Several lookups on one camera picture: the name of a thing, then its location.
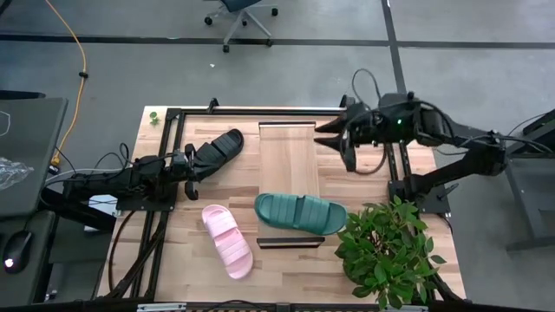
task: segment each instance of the green leaves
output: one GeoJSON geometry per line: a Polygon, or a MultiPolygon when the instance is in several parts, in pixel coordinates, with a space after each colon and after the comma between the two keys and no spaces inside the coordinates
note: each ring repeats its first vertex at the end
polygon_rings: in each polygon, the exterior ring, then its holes
{"type": "Polygon", "coordinates": [[[402,200],[397,195],[393,196],[393,202],[394,202],[395,205],[402,204],[402,200]]]}
{"type": "Polygon", "coordinates": [[[405,246],[410,247],[413,244],[413,238],[408,234],[407,231],[401,232],[401,239],[405,246]]]}
{"type": "Polygon", "coordinates": [[[361,218],[358,217],[358,215],[355,213],[349,213],[349,219],[351,219],[353,222],[361,222],[361,218]]]}
{"type": "Polygon", "coordinates": [[[424,231],[428,228],[428,226],[423,223],[421,220],[415,218],[414,220],[410,221],[410,223],[418,230],[424,231]]]}
{"type": "Polygon", "coordinates": [[[153,126],[158,125],[158,123],[160,122],[160,118],[158,118],[158,114],[156,112],[150,113],[148,117],[150,117],[150,124],[153,126]]]}
{"type": "Polygon", "coordinates": [[[353,296],[357,297],[357,298],[364,298],[365,296],[370,295],[372,291],[369,288],[366,288],[364,286],[359,286],[355,289],[353,289],[353,296]]]}
{"type": "Polygon", "coordinates": [[[380,295],[378,295],[378,305],[380,306],[380,311],[383,311],[388,305],[388,298],[386,297],[385,290],[380,291],[380,295]]]}
{"type": "MultiPolygon", "coordinates": [[[[337,233],[341,243],[335,254],[343,259],[345,274],[357,285],[353,296],[378,294],[380,309],[388,304],[399,309],[404,302],[412,302],[416,293],[427,300],[426,289],[435,285],[425,277],[438,268],[428,262],[434,240],[423,234],[427,226],[418,219],[418,208],[396,196],[389,204],[364,207],[349,213],[345,230],[337,233]]],[[[439,256],[429,259],[445,263],[439,256]]]]}
{"type": "Polygon", "coordinates": [[[426,287],[424,287],[424,285],[421,283],[418,284],[418,292],[420,294],[420,298],[422,299],[422,302],[426,303],[426,300],[428,299],[428,293],[427,293],[426,287]]]}
{"type": "Polygon", "coordinates": [[[426,241],[426,252],[432,252],[433,249],[434,249],[434,239],[430,237],[426,241]]]}
{"type": "Polygon", "coordinates": [[[442,258],[441,256],[438,256],[438,255],[433,255],[433,256],[430,257],[430,259],[432,261],[434,261],[435,263],[437,263],[437,264],[447,263],[447,261],[445,261],[444,258],[442,258]]]}
{"type": "Polygon", "coordinates": [[[336,254],[337,257],[344,259],[345,258],[345,252],[347,252],[347,247],[345,247],[345,243],[341,243],[339,245],[339,247],[337,247],[336,252],[334,252],[336,254]]]}
{"type": "Polygon", "coordinates": [[[366,238],[359,238],[358,242],[364,250],[374,251],[374,245],[366,238]]]}
{"type": "Polygon", "coordinates": [[[400,309],[402,307],[401,299],[399,299],[399,297],[392,291],[388,292],[388,300],[389,300],[389,304],[393,308],[400,309]]]}
{"type": "Polygon", "coordinates": [[[387,280],[385,270],[379,263],[374,267],[374,276],[378,280],[378,283],[385,283],[385,281],[387,280]]]}

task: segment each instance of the wooden table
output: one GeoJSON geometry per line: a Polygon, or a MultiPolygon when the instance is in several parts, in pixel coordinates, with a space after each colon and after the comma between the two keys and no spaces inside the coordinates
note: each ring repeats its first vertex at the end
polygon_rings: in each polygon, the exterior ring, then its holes
{"type": "MultiPolygon", "coordinates": [[[[167,107],[145,107],[134,148],[133,158],[157,154],[163,125],[150,125],[149,114],[166,114],[167,107]]],[[[175,210],[170,214],[166,240],[160,264],[156,291],[157,301],[222,302],[242,299],[252,302],[313,302],[313,303],[374,303],[375,297],[363,299],[350,294],[354,284],[343,274],[342,263],[334,255],[339,244],[337,236],[326,237],[317,249],[261,250],[256,243],[258,219],[253,209],[258,195],[260,156],[260,121],[314,120],[318,125],[330,117],[310,116],[208,116],[186,117],[181,149],[186,143],[197,148],[222,133],[239,129],[245,136],[241,154],[211,177],[198,184],[197,201],[186,199],[184,184],[179,186],[175,210]],[[239,229],[251,246],[254,267],[243,280],[233,280],[226,273],[218,253],[202,224],[200,212],[210,204],[228,207],[236,218],[239,229]]],[[[173,142],[175,129],[169,142],[173,142]]],[[[316,146],[320,196],[348,207],[362,208],[363,203],[387,202],[388,165],[371,176],[347,173],[339,154],[327,147],[316,146]]],[[[414,173],[435,169],[434,156],[429,148],[411,144],[408,154],[414,173]]],[[[362,146],[357,151],[359,166],[374,167],[382,156],[382,148],[362,146]]],[[[445,221],[436,216],[423,215],[428,224],[427,235],[434,238],[434,253],[447,263],[440,268],[441,277],[459,296],[465,292],[460,277],[453,238],[445,221]]],[[[114,233],[121,224],[120,218],[114,233]]],[[[121,234],[114,257],[114,280],[117,283],[137,257],[145,213],[135,213],[121,234]]],[[[147,263],[141,294],[147,286],[150,263],[147,263]]],[[[108,292],[108,270],[104,270],[98,295],[108,292]]]]}

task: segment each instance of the gray floor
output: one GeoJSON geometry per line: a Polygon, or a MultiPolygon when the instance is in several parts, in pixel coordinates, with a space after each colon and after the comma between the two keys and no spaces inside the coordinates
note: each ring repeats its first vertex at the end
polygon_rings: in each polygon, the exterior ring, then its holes
{"type": "MultiPolygon", "coordinates": [[[[215,3],[200,0],[53,4],[83,35],[221,38],[231,22],[216,21],[215,27],[207,28],[202,18],[215,3]]],[[[555,40],[555,3],[546,0],[390,0],[389,4],[399,40],[555,40]]],[[[378,0],[282,0],[279,5],[276,18],[267,11],[257,13],[278,39],[388,38],[378,0]]],[[[0,16],[0,33],[66,34],[42,0],[15,1],[0,16]]],[[[238,36],[260,34],[247,27],[238,36]]],[[[395,91],[386,47],[241,45],[232,46],[229,55],[210,44],[85,44],[84,48],[90,79],[78,124],[64,147],[77,167],[91,167],[104,153],[117,150],[120,142],[133,146],[146,105],[205,105],[218,97],[222,105],[335,107],[345,90],[351,93],[350,77],[360,67],[375,72],[383,92],[395,91]]],[[[553,49],[401,49],[400,55],[407,88],[461,123],[507,132],[521,120],[553,109],[553,49]]],[[[41,91],[75,103],[80,70],[74,43],[0,42],[2,89],[41,91]]],[[[371,99],[374,95],[363,80],[359,89],[365,88],[364,98],[371,99]]],[[[73,108],[64,128],[72,114],[73,108]]],[[[453,160],[436,155],[438,166],[453,160]]],[[[110,161],[104,166],[115,167],[110,161]]],[[[505,175],[465,178],[449,202],[467,297],[480,303],[553,310],[555,249],[505,251],[505,245],[527,237],[505,175]]],[[[91,271],[90,265],[83,269],[91,271]]]]}

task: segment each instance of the orange cable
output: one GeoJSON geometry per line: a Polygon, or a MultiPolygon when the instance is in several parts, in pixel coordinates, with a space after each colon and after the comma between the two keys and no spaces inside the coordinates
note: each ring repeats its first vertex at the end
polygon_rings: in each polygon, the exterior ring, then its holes
{"type": "MultiPolygon", "coordinates": [[[[73,32],[71,27],[69,27],[69,25],[66,23],[66,21],[63,19],[63,17],[60,15],[60,13],[58,13],[58,11],[54,7],[54,5],[52,5],[52,3],[50,3],[49,0],[44,0],[44,1],[54,11],[54,13],[58,16],[58,18],[60,18],[62,23],[69,30],[69,33],[71,33],[71,35],[73,36],[73,38],[75,40],[75,43],[77,43],[77,45],[79,46],[79,50],[81,51],[81,56],[82,56],[82,59],[83,59],[83,71],[82,72],[83,72],[84,76],[83,75],[81,76],[81,85],[79,86],[79,91],[77,92],[77,101],[75,103],[75,113],[73,115],[73,120],[71,121],[71,125],[69,125],[68,131],[66,131],[66,133],[63,135],[62,142],[60,142],[59,149],[61,150],[63,148],[63,144],[66,142],[66,139],[68,138],[69,133],[71,132],[71,130],[73,130],[75,122],[77,121],[77,115],[79,114],[79,107],[81,105],[81,97],[82,97],[82,93],[83,93],[83,88],[85,86],[85,80],[87,79],[87,77],[86,77],[86,75],[87,75],[87,57],[85,56],[85,50],[83,50],[83,46],[79,42],[79,39],[77,39],[77,36],[75,35],[75,33],[73,32]]],[[[52,157],[52,160],[50,161],[50,163],[54,166],[58,166],[58,164],[60,164],[60,152],[56,151],[54,153],[54,157],[52,157]]]]}

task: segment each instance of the black slide sandal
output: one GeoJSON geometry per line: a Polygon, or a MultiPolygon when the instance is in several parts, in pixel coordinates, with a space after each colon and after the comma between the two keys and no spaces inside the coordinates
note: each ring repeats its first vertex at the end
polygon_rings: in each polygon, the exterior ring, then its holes
{"type": "Polygon", "coordinates": [[[196,181],[213,175],[219,168],[234,159],[243,150],[245,139],[238,129],[220,135],[210,144],[203,144],[194,155],[193,168],[196,181]]]}

